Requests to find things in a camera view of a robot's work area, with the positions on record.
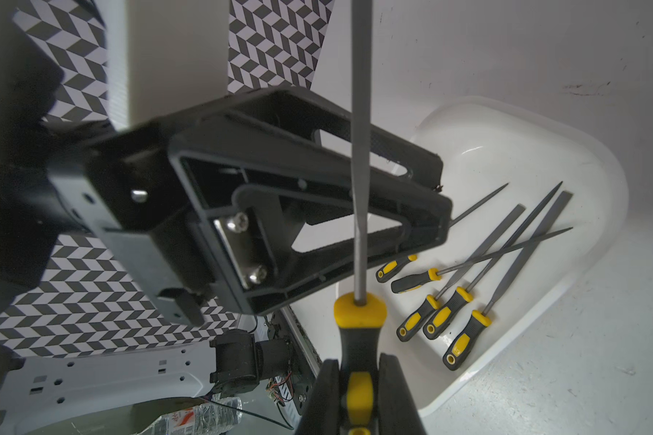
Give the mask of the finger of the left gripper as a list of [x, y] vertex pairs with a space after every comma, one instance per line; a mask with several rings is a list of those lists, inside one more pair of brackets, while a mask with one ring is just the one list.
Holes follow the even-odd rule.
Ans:
[[[317, 130], [351, 140], [351, 113], [307, 88], [281, 85], [234, 94], [235, 110], [306, 140]], [[428, 190], [440, 190], [444, 163], [435, 153], [375, 125], [370, 152], [393, 161], [406, 172], [402, 179]]]
[[[370, 212], [393, 226], [369, 237], [366, 265], [443, 244], [452, 203], [437, 192], [442, 159], [387, 132], [374, 151], [404, 173], [369, 172]], [[168, 159], [189, 205], [172, 255], [170, 315], [197, 315], [201, 290], [230, 311], [264, 315], [353, 274], [350, 239], [294, 246], [305, 226], [353, 211], [350, 160], [317, 130], [187, 130], [172, 136]]]

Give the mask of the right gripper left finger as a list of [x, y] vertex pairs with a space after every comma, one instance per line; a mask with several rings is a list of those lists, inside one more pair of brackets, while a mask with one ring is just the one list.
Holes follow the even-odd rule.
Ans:
[[295, 435], [336, 435], [340, 433], [340, 379], [338, 360], [321, 365]]

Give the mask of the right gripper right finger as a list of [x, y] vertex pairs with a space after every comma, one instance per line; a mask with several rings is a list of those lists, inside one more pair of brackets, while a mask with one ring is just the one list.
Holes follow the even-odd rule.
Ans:
[[379, 358], [377, 412], [382, 435], [426, 434], [401, 364], [387, 353]]

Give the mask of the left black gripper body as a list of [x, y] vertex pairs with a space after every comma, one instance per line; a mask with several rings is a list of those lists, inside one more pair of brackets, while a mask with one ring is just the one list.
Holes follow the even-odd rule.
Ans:
[[200, 291], [197, 315], [167, 311], [189, 208], [168, 148], [201, 122], [199, 105], [123, 131], [106, 121], [46, 121], [64, 76], [29, 36], [0, 32], [0, 313], [39, 285], [60, 235], [85, 232], [167, 320], [201, 326], [204, 302], [227, 309], [209, 290]]

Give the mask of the white plastic storage box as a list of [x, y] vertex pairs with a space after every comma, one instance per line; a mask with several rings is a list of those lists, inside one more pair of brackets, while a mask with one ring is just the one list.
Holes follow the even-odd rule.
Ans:
[[379, 348], [398, 358], [419, 413], [428, 416], [604, 256], [625, 219], [628, 188], [622, 166], [595, 134], [487, 98], [446, 103], [430, 112], [409, 138], [443, 160], [443, 193], [453, 201], [455, 218], [508, 186], [454, 225], [446, 243], [421, 252], [403, 269], [404, 276], [465, 261], [518, 204], [526, 210], [494, 249], [530, 239], [562, 194], [569, 200], [550, 232], [572, 227], [537, 246], [498, 302], [493, 302], [493, 294], [516, 254], [473, 266], [458, 282], [471, 301], [435, 339], [420, 331], [402, 343], [397, 328], [427, 295], [447, 283], [451, 272], [401, 294], [394, 294], [389, 283], [368, 277], [368, 290], [387, 306]]

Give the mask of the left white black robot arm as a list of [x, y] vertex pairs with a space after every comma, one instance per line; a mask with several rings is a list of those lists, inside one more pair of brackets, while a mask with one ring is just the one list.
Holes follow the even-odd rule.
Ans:
[[[370, 150], [404, 175], [360, 167], [317, 134], [351, 139], [350, 114], [295, 87], [232, 95], [115, 132], [107, 121], [46, 123], [62, 70], [15, 24], [0, 28], [0, 312], [38, 286], [60, 234], [94, 233], [169, 322], [201, 306], [268, 315], [400, 254], [442, 245], [451, 200], [439, 156], [372, 127]], [[292, 248], [307, 225], [346, 217], [353, 198], [399, 227]], [[377, 350], [385, 302], [339, 297], [342, 362], [308, 381], [297, 434], [423, 433], [401, 365]], [[253, 389], [286, 373], [288, 337], [230, 331], [199, 344], [58, 360], [0, 345], [0, 434], [136, 402]]]

